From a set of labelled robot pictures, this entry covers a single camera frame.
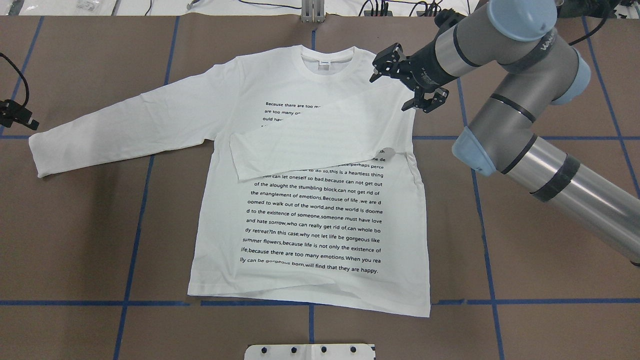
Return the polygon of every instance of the clothing label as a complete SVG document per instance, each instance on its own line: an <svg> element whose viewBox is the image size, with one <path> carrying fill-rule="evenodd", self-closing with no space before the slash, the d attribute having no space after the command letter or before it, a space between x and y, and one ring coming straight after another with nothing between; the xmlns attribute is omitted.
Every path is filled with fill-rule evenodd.
<svg viewBox="0 0 640 360"><path fill-rule="evenodd" d="M88 12L95 12L99 5L100 1L96 0L77 0L76 8Z"/></svg>
<svg viewBox="0 0 640 360"><path fill-rule="evenodd" d="M318 70L330 70L331 62L330 61L318 61Z"/></svg>

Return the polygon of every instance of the cable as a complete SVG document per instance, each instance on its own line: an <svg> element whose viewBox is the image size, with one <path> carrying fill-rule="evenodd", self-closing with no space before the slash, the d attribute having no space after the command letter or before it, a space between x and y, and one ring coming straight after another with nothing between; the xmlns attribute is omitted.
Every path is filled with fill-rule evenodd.
<svg viewBox="0 0 640 360"><path fill-rule="evenodd" d="M302 10L302 7L295 7L295 6L291 6L291 5L282 5L282 4L267 4L267 3L253 3L251 1L245 1L245 0L238 0L239 2L243 3L243 4L250 4L250 5L268 5L268 6L279 6L282 8L290 8L290 9L296 9L296 10Z"/></svg>
<svg viewBox="0 0 640 360"><path fill-rule="evenodd" d="M416 6L418 4L423 4L425 6L424 14L422 14L422 16L431 16L431 15L435 16L438 12L442 11L442 8L440 7L440 3L442 3L442 1L443 0L440 0L437 3L436 3L435 0L433 0L430 3L427 3L426 1L418 1L416 3L415 1L386 0L386 2L388 2L388 3L402 3L402 4L411 4L411 5L413 5L413 8L411 9L411 12L409 13L409 16L413 15L413 11L415 10L415 8L416 8Z"/></svg>
<svg viewBox="0 0 640 360"><path fill-rule="evenodd" d="M18 67L15 66L13 61L11 61L11 59L9 59L7 55L0 53L0 57L8 61L9 65L11 65L13 69L18 72L18 75L20 76L20 78L22 79L22 82L24 83L24 92L25 92L24 103L22 103L20 108L14 112L14 113L18 113L22 111L22 109L24 109L24 107L27 106L27 104L29 103L29 84L27 84L27 79L24 78L24 75L22 75L22 72L20 71L20 69L18 69Z"/></svg>
<svg viewBox="0 0 640 360"><path fill-rule="evenodd" d="M409 12L409 16L413 15L413 11L415 10L415 8L420 5L420 4L424 4L424 12L427 12L427 9L429 8L429 4L427 4L426 1L418 1L417 3L415 3L413 5L413 8L411 8L411 11Z"/></svg>
<svg viewBox="0 0 640 360"><path fill-rule="evenodd" d="M373 3L371 2L371 0L366 0L363 4L362 7L360 8L360 12L358 13L358 16L362 15L362 10L364 10L364 7L367 5L367 3L371 4L371 12L373 12Z"/></svg>
<svg viewBox="0 0 640 360"><path fill-rule="evenodd" d="M600 28L604 25L605 22L607 22L607 19L609 18L609 16L611 15L611 5L609 4L609 0L600 0L600 2L604 5L604 11L602 12L602 20L600 20L600 23L598 24L598 26L596 26L595 28L593 28L593 30L589 31L589 33L587 33L587 35L584 35L583 37L580 37L572 42L569 43L570 46L573 46L575 44L578 44L579 42L590 38L593 34L595 34L598 30L600 30Z"/></svg>
<svg viewBox="0 0 640 360"><path fill-rule="evenodd" d="M147 12L145 12L145 16L149 15L149 13L151 12L151 6L154 5L154 0L149 0L149 9L147 9Z"/></svg>

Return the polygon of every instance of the white long-sleeve t-shirt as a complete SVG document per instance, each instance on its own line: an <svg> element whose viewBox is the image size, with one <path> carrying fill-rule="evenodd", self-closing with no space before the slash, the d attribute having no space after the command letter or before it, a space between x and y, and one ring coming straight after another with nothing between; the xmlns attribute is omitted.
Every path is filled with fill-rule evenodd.
<svg viewBox="0 0 640 360"><path fill-rule="evenodd" d="M189 295L428 316L413 93L373 58L238 56L31 136L38 176L214 140Z"/></svg>

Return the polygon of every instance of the white surface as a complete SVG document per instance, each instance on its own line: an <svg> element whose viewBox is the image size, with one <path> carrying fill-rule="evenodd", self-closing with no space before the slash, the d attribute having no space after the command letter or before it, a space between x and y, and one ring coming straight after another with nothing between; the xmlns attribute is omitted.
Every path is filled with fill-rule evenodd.
<svg viewBox="0 0 640 360"><path fill-rule="evenodd" d="M13 0L0 0L0 15L9 14Z"/></svg>
<svg viewBox="0 0 640 360"><path fill-rule="evenodd" d="M428 316L415 110L400 110L413 93L371 84L373 58L301 45L239 56L31 136L38 176L215 140L189 295ZM232 149L232 136L264 143ZM378 147L395 151L371 159ZM284 173L240 181L243 167Z"/></svg>
<svg viewBox="0 0 640 360"><path fill-rule="evenodd" d="M244 352L244 360L375 360L376 352L367 344L290 344L252 345Z"/></svg>
<svg viewBox="0 0 640 360"><path fill-rule="evenodd" d="M100 0L102 6L99 11L87 12L76 8L76 1L88 0L25 0L21 15L111 15L115 0ZM326 13L334 13L342 16L357 16L362 7L361 0L325 0L324 10ZM191 0L153 0L150 15L183 15L187 13L187 4ZM286 4L291 6L301 6L301 0L255 0L258 3ZM470 0L470 7L476 8L478 0ZM413 5L403 3L389 3L389 10L394 16L407 16ZM453 8L457 12L467 14L466 0L443 0L440 4L443 9ZM149 8L147 0L121 0L117 15L144 15ZM423 11L424 5L418 5L417 11ZM282 15L300 14L301 10L282 8L276 6L262 6L243 4L237 0L200 0L195 4L190 12L203 13L206 15Z"/></svg>
<svg viewBox="0 0 640 360"><path fill-rule="evenodd" d="M25 0L20 15L111 15L116 0Z"/></svg>
<svg viewBox="0 0 640 360"><path fill-rule="evenodd" d="M616 6L616 15L618 15L618 17L620 17L620 15L624 15L627 19L638 19L638 12L633 6Z"/></svg>

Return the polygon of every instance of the blue tape line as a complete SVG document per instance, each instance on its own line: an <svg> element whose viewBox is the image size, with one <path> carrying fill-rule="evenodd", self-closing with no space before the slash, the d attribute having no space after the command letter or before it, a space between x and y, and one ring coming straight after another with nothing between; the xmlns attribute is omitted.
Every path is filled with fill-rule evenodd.
<svg viewBox="0 0 640 360"><path fill-rule="evenodd" d="M467 126L467 106L465 105L465 96L462 94L462 80L460 78L456 79L456 84L458 85L458 97L460 98L460 110L462 111L462 124Z"/></svg>
<svg viewBox="0 0 640 360"><path fill-rule="evenodd" d="M433 306L439 306L439 305L465 305L467 304L468 301L465 299L459 299L459 300L440 300L435 304L432 304Z"/></svg>
<svg viewBox="0 0 640 360"><path fill-rule="evenodd" d="M314 305L309 305L309 343L310 344L316 343L316 334L315 334L316 326L314 324L314 320L315 320L314 318L315 318Z"/></svg>
<svg viewBox="0 0 640 360"><path fill-rule="evenodd" d="M120 345L122 344L122 334L124 333L124 323L127 319L127 305L122 306L122 312L120 313L120 325L118 326L118 337L116 338L116 347L113 351L113 360L118 360L120 357Z"/></svg>
<svg viewBox="0 0 640 360"><path fill-rule="evenodd" d="M640 298L469 300L469 305L640 304Z"/></svg>
<svg viewBox="0 0 640 360"><path fill-rule="evenodd" d="M584 27L585 34L589 33L587 20L584 16L582 17L582 26ZM616 118L616 114L613 111L613 105L611 104L611 99L609 98L607 87L604 85L604 80L602 79L602 73L600 72L600 67L598 66L598 60L596 59L596 54L595 54L595 51L593 50L593 44L591 43L590 38L587 38L587 43L589 44L589 52L591 53L591 58L593 59L593 67L595 68L596 74L598 75L598 80L600 82L600 86L602 87L602 92L604 93L604 99L607 101L607 107L609 108L609 113L611 114L611 120L613 120L613 126L616 128L616 134L618 134L618 140L620 141L620 147L622 147L622 153L625 155L625 161L627 162L627 167L631 174L631 179L633 180L634 187L636 188L636 196L640 197L640 186L638 185L636 172L634 171L634 167L631 164L631 159L629 158L625 141L624 139L622 139L622 132L620 131L620 126L618 125L618 119Z"/></svg>
<svg viewBox="0 0 640 360"><path fill-rule="evenodd" d="M309 306L308 302L281 301L281 300L203 300L200 306Z"/></svg>
<svg viewBox="0 0 640 360"><path fill-rule="evenodd" d="M0 306L123 306L124 301L118 300L0 300ZM184 301L171 300L137 300L126 302L129 306L191 306ZM538 304L640 304L640 298L574 298L574 299L443 299L433 306L457 305L538 305ZM277 300L235 300L209 301L203 300L202 306L309 306L309 332L312 339L314 327L315 306L306 302L277 301Z"/></svg>
<svg viewBox="0 0 640 360"><path fill-rule="evenodd" d="M109 300L0 300L0 306L122 306Z"/></svg>
<svg viewBox="0 0 640 360"><path fill-rule="evenodd" d="M171 65L173 61L173 51L175 50L176 38L178 35L178 26L180 24L180 17L175 17L173 23L173 36L171 39L171 47L169 50L169 59L166 64L166 72L164 74L164 84L169 83L169 76L171 74ZM122 305L122 313L120 314L120 325L118 326L118 336L116 338L116 346L113 351L113 360L118 360L120 356L120 345L122 344L122 335L124 334L124 325L127 321L127 307L129 303L129 296L131 295L131 284L133 283L133 274L136 268L136 258L138 256L138 245L140 244L140 234L142 232L142 220L145 214L145 208L147 207L147 196L149 191L149 180L151 178L151 170L154 167L154 159L156 157L151 155L149 157L149 166L147 168L147 178L145 179L145 189L142 193L142 203L140 205L140 214L138 215L138 227L136 228L136 238L133 243L133 251L131 254L131 263L129 265L129 275L127 277L127 287L125 289L124 303Z"/></svg>
<svg viewBox="0 0 640 360"><path fill-rule="evenodd" d="M458 135L451 135L451 136L427 135L427 136L413 136L412 138L414 140L457 140Z"/></svg>
<svg viewBox="0 0 640 360"><path fill-rule="evenodd" d="M184 301L142 300L128 301L127 306L191 306Z"/></svg>
<svg viewBox="0 0 640 360"><path fill-rule="evenodd" d="M462 81L460 78L456 81L458 84L458 93L460 94L460 110L462 111L462 123L467 126L467 111L465 109L465 97L462 91ZM480 219L480 228L482 229L482 243L484 247L484 267L486 268L486 277L489 282L489 296L491 296L491 300L495 301L495 288L493 287L493 274L491 270L491 259L489 258L489 246L486 242L486 231L484 228L484 216L482 214L482 204L480 203L480 191L478 190L478 183L476 172L471 170L471 178L474 184L474 194L476 196L476 209L478 212L478 217ZM498 317L498 306L493 303L492 304L493 311L493 324L495 326L495 338L498 343L498 354L500 355L500 360L504 360L504 347L502 346L502 332L500 331L500 319Z"/></svg>
<svg viewBox="0 0 640 360"><path fill-rule="evenodd" d="M29 138L29 136L31 135L0 135L0 140L5 139L5 140L11 140L11 139L18 139L18 140L26 140Z"/></svg>
<svg viewBox="0 0 640 360"><path fill-rule="evenodd" d="M27 70L27 64L29 63L29 59L31 59L31 53L33 53L33 48L36 46L36 40L38 40L38 35L40 34L40 28L42 28L42 22L44 21L44 16L40 17L38 21L38 26L36 27L36 32L33 34L33 38L31 39L31 45L29 46L29 50L27 51L27 56L24 58L24 63L22 64L22 68L20 71L24 75ZM15 100L15 97L18 95L18 89L20 88L20 84L22 83L22 79L18 76L18 80L15 82L15 87L13 88L13 94L11 95L11 100ZM4 126L0 126L0 136L4 133Z"/></svg>
<svg viewBox="0 0 640 360"><path fill-rule="evenodd" d="M619 140L617 136L541 136L545 140Z"/></svg>
<svg viewBox="0 0 640 360"><path fill-rule="evenodd" d="M178 37L178 26L180 24L180 17L175 17L175 22L173 23L173 37L171 39L171 47L169 49L169 60L166 64L166 73L164 75L164 84L167 85L169 83L169 75L171 74L171 64L173 62L173 50L175 50L175 39Z"/></svg>

